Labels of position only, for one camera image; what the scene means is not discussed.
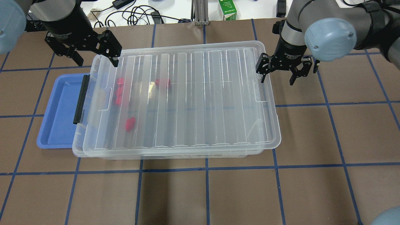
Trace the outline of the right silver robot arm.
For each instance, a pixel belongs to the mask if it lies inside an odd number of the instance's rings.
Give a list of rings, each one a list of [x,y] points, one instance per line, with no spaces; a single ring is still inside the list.
[[[357,217],[362,224],[358,205],[350,181],[336,125],[328,102],[319,64],[331,62],[348,55],[352,50],[377,48],[380,54],[399,68],[399,1],[368,0],[357,4],[336,0],[295,0],[288,13],[277,12],[286,17],[277,21],[272,33],[279,35],[275,53],[262,53],[256,64],[256,72],[262,75],[261,83],[274,71],[291,71],[290,85],[312,71],[317,74],[324,95],[338,146],[341,166]]]

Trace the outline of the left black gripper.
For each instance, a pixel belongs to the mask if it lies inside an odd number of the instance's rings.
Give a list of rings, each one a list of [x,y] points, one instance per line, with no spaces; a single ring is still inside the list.
[[[84,59],[76,50],[91,51],[107,57],[113,67],[118,67],[122,46],[111,32],[97,34],[83,12],[72,12],[57,21],[45,21],[48,33],[45,42],[58,58],[69,58],[77,66],[83,66]]]

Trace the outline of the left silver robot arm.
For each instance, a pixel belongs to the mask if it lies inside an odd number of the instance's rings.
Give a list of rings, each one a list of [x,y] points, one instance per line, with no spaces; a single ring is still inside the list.
[[[59,57],[66,56],[82,66],[79,51],[90,51],[118,66],[122,46],[110,30],[94,31],[80,0],[2,0],[0,2],[0,51],[10,52],[26,28],[31,11],[46,28],[45,42]]]

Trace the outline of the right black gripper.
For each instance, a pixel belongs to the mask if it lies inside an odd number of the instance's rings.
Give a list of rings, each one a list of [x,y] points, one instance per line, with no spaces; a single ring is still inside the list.
[[[276,70],[292,72],[289,80],[291,86],[297,78],[307,77],[313,65],[313,60],[310,56],[304,57],[306,49],[306,45],[294,45],[280,37],[274,54],[269,56],[266,53],[261,53],[256,63],[256,73],[262,75],[261,83],[264,83],[267,74]]]

